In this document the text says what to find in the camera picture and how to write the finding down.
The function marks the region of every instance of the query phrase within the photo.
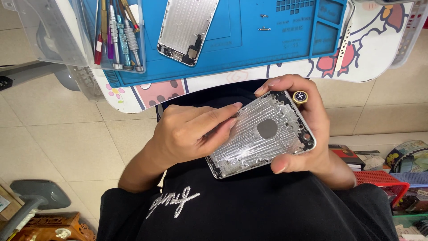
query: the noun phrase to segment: desk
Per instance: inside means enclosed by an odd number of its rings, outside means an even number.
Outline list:
[[[139,113],[168,99],[218,85],[284,74],[370,81],[387,70],[394,60],[412,4],[380,6],[374,2],[356,2],[351,37],[339,71],[334,71],[337,52],[334,56],[117,89],[110,87],[102,70],[92,69],[92,72],[110,105],[124,113]]]

